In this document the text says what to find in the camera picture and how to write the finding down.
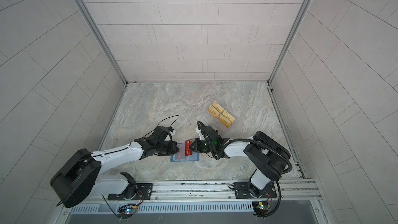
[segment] gray marble surface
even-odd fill
[[[289,150],[266,86],[264,82],[131,83],[102,150],[140,138],[162,119],[177,114],[180,117],[173,124],[176,129],[173,141],[178,143],[197,137],[197,120],[217,129],[207,112],[214,101],[236,118],[221,135],[223,138],[246,138],[262,131]],[[161,125],[167,127],[172,122],[173,118]],[[169,156],[151,156],[125,163],[107,173],[125,171],[137,181],[247,179],[255,169],[246,157],[215,160],[200,154],[198,162],[171,162]],[[283,177],[298,177],[295,167]]]

